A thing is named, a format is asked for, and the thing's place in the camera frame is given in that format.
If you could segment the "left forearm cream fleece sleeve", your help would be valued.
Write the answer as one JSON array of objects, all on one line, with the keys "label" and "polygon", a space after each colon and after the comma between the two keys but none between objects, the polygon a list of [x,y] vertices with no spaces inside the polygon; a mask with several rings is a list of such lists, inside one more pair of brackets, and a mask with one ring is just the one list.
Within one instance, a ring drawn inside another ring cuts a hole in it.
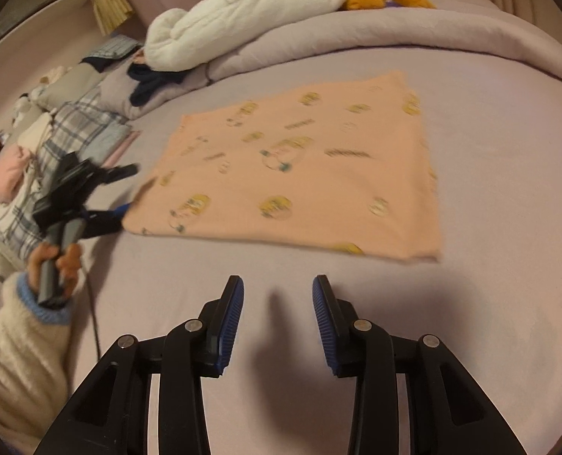
[{"label": "left forearm cream fleece sleeve", "polygon": [[32,454],[68,399],[73,308],[40,307],[25,272],[8,277],[1,296],[0,437],[15,454]]}]

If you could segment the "person's left hand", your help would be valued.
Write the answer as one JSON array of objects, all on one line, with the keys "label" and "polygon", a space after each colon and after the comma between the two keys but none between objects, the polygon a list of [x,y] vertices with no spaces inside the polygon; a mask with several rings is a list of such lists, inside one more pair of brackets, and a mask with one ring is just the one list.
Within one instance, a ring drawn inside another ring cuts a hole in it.
[{"label": "person's left hand", "polygon": [[82,269],[83,249],[78,243],[72,243],[61,254],[57,245],[41,243],[30,255],[27,265],[28,284],[34,295],[39,292],[40,271],[42,265],[54,262],[62,280],[64,296],[72,296],[77,283],[78,274]]}]

